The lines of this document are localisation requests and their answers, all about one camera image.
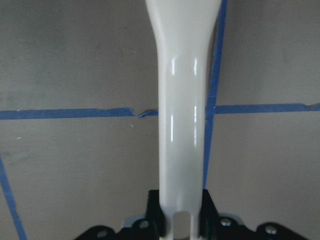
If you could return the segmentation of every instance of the gray floor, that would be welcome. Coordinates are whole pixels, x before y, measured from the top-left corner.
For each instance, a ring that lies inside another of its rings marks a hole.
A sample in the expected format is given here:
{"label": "gray floor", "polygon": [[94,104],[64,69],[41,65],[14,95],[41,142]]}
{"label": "gray floor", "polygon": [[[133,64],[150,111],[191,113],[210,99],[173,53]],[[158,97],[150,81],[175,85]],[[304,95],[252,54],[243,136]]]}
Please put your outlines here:
{"label": "gray floor", "polygon": [[[218,105],[320,103],[317,0],[230,0]],[[143,0],[0,2],[0,111],[157,108]],[[158,118],[0,120],[28,240],[119,229],[158,188]],[[320,112],[216,115],[207,188],[252,229],[320,238]],[[0,191],[0,239],[18,240]]]}

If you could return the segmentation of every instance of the white plastic object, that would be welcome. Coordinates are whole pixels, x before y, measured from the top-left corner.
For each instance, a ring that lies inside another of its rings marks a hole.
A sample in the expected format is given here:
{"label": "white plastic object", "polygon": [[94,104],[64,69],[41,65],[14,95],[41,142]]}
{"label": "white plastic object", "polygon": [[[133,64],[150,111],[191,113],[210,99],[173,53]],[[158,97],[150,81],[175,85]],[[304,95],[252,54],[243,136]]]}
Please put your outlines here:
{"label": "white plastic object", "polygon": [[188,212],[198,239],[208,56],[221,0],[146,0],[158,54],[159,194],[166,240]]}

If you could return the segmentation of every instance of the blue painter's tape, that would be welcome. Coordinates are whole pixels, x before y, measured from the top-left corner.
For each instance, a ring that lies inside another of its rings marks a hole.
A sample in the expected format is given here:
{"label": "blue painter's tape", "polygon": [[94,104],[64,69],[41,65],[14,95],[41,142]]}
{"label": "blue painter's tape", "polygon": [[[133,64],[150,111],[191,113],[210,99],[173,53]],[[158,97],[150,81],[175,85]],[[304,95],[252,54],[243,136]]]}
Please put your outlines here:
{"label": "blue painter's tape", "polygon": [[16,202],[14,195],[11,191],[9,181],[6,175],[6,171],[4,168],[4,164],[2,162],[2,159],[0,157],[0,184],[2,187],[2,191],[6,200],[6,203],[8,205],[9,211],[11,213],[11,217],[15,226],[15,229],[18,233],[20,240],[27,240],[27,236],[25,233],[25,229],[22,225],[22,222],[20,218],[18,217],[17,211],[16,211]]}
{"label": "blue painter's tape", "polygon": [[0,111],[0,120],[133,117],[131,108]]}
{"label": "blue painter's tape", "polygon": [[145,111],[145,112],[139,114],[137,117],[138,118],[145,118],[145,117],[148,117],[148,116],[158,116],[158,110],[155,109],[155,110]]}
{"label": "blue painter's tape", "polygon": [[215,107],[215,114],[254,114],[288,113],[320,111],[320,104],[259,104],[259,105],[223,105]]}
{"label": "blue painter's tape", "polygon": [[213,63],[211,67],[211,76],[209,82],[209,91],[207,105],[205,109],[205,132],[204,132],[204,161],[203,161],[203,188],[207,185],[207,175],[210,160],[210,148],[212,142],[212,133],[214,130],[214,115],[217,102],[218,81],[221,65],[222,47],[224,41],[224,32],[226,24],[227,0],[222,0],[213,50]]}

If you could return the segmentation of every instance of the glossy white surface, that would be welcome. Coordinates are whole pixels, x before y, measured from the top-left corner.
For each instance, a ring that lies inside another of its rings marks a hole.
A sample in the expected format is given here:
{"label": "glossy white surface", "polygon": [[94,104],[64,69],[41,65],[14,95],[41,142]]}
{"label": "glossy white surface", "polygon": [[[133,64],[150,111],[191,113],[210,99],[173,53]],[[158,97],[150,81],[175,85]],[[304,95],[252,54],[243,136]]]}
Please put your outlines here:
{"label": "glossy white surface", "polygon": [[207,63],[220,0],[146,0],[158,52],[160,205],[191,215],[198,236],[202,201]]}

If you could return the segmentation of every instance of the concrete floor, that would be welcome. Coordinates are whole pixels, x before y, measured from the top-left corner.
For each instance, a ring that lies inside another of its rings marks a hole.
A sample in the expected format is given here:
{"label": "concrete floor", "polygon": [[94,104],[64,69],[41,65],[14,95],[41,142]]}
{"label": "concrete floor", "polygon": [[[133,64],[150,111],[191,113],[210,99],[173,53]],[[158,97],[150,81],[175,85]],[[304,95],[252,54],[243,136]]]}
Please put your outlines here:
{"label": "concrete floor", "polygon": [[[229,0],[218,105],[320,103],[317,0]],[[156,109],[143,0],[0,2],[0,111]],[[143,213],[158,188],[158,118],[0,120],[0,157],[28,240],[72,240]],[[320,112],[214,118],[207,188],[252,229],[320,238]],[[0,191],[0,239],[18,237]]]}

